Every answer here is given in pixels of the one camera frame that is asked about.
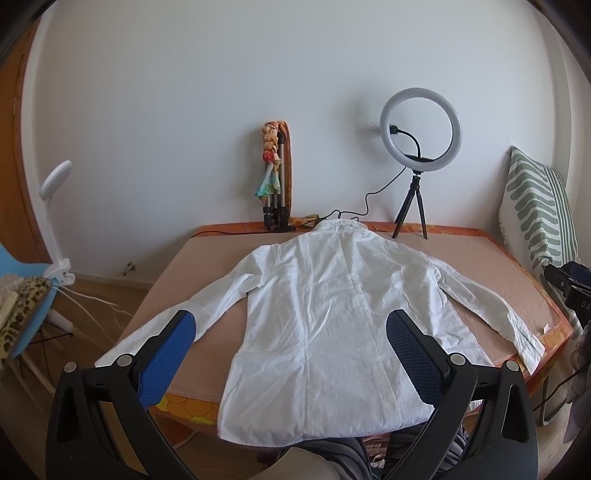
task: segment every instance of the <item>desk lamp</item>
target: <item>desk lamp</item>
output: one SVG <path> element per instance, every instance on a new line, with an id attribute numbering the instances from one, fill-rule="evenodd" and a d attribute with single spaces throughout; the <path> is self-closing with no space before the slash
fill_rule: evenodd
<path id="1" fill-rule="evenodd" d="M 49 208 L 51 198 L 70 176 L 71 172 L 72 162 L 65 160 L 43 180 L 41 187 L 39 187 L 39 197 L 45 202 L 46 208 Z M 72 285 L 74 283 L 74 274 L 70 272 L 70 259 L 62 258 L 61 254 L 59 254 L 59 257 L 53 260 L 53 265 L 47 267 L 43 276 L 45 278 L 55 278 L 60 285 Z"/>
<path id="2" fill-rule="evenodd" d="M 405 100 L 411 98 L 426 98 L 438 104 L 443 111 L 449 117 L 449 121 L 452 124 L 452 142 L 443 155 L 438 158 L 422 158 L 420 156 L 406 155 L 402 153 L 392 140 L 392 135 L 398 133 L 398 127 L 390 124 L 390 117 L 392 116 L 393 110 Z M 439 95 L 432 90 L 426 88 L 409 88 L 402 90 L 394 95 L 390 100 L 386 102 L 382 115 L 379 119 L 379 131 L 382 137 L 382 141 L 386 146 L 386 150 L 394 157 L 394 159 L 405 167 L 412 169 L 413 179 L 408 189 L 408 194 L 402 204 L 398 215 L 396 216 L 396 229 L 392 238 L 396 238 L 400 233 L 404 219 L 410 208 L 410 204 L 413 202 L 413 198 L 417 196 L 418 212 L 421 215 L 421 226 L 423 227 L 423 236 L 427 238 L 427 226 L 425 225 L 425 211 L 423 209 L 423 198 L 419 188 L 421 180 L 421 173 L 425 171 L 435 171 L 445 167 L 454 158 L 456 158 L 460 147 L 462 146 L 462 126 L 460 119 L 457 116 L 456 111 L 452 107 L 452 104 L 445 100 L 444 97 Z"/>

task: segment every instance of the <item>pillow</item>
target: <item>pillow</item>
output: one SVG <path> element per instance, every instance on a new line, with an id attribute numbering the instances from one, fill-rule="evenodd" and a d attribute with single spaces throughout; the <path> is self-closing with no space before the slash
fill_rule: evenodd
<path id="1" fill-rule="evenodd" d="M 515 147 L 511 149 L 499 225 L 509 252 L 540 279 L 579 335 L 582 328 L 574 312 L 564 305 L 562 294 L 544 278 L 546 265 L 561 267 L 579 261 L 564 184 L 558 172 Z"/>
<path id="2" fill-rule="evenodd" d="M 0 376 L 10 360 L 23 326 L 35 315 L 37 307 L 50 291 L 51 281 L 41 277 L 25 278 L 18 289 L 18 299 L 5 324 L 0 328 Z"/>

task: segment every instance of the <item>blue chair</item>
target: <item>blue chair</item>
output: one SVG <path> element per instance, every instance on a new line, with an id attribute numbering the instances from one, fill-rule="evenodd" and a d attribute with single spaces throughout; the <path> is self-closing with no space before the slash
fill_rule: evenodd
<path id="1" fill-rule="evenodd" d="M 15 260 L 3 245 L 0 245 L 0 277 L 7 273 L 16 274 L 20 277 L 42 277 L 43 272 L 48 266 L 45 263 L 21 263 Z M 43 320 L 45 320 L 47 312 L 49 312 L 53 300 L 56 298 L 56 294 L 57 290 L 52 288 L 39 305 L 33 318 L 24 326 L 14 346 L 11 358 L 19 356 L 27 348 L 27 345 L 41 327 Z"/>

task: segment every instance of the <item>striped pillow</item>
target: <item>striped pillow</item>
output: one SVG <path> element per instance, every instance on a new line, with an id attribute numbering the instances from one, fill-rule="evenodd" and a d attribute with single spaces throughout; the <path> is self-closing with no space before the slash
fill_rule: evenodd
<path id="1" fill-rule="evenodd" d="M 511 254 L 540 279 L 579 330 L 573 312 L 563 305 L 562 295 L 543 276 L 546 265 L 561 267 L 579 257 L 569 201 L 558 172 L 513 147 L 499 224 Z"/>

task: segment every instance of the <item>mattress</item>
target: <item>mattress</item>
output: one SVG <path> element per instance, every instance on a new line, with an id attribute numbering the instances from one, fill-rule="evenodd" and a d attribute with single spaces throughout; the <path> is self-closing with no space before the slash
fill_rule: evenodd
<path id="1" fill-rule="evenodd" d="M 367 226 L 377 232 L 393 230 L 391 223 L 367 223 Z M 419 228 L 405 225 L 403 233 L 392 241 L 449 263 L 458 272 L 503 297 L 544 344 L 546 352 L 541 366 L 571 335 L 570 325 L 542 286 L 484 231 L 429 226 L 429 239 L 425 240 L 418 233 Z M 214 228 L 203 227 L 201 231 L 208 229 Z M 248 232 L 245 224 L 216 226 L 215 229 Z M 187 300 L 203 287 L 226 275 L 244 256 L 260 245 L 282 243 L 296 235 L 301 233 L 245 233 L 190 239 L 154 284 L 120 339 L 159 312 Z M 380 235 L 390 238 L 391 233 Z M 512 343 L 501 338 L 482 319 L 453 299 L 452 303 L 495 365 L 513 358 L 527 377 Z M 193 344 L 156 409 L 175 419 L 184 420 L 185 424 L 214 427 L 230 364 L 242 345 L 245 329 L 246 299 L 243 299 Z"/>

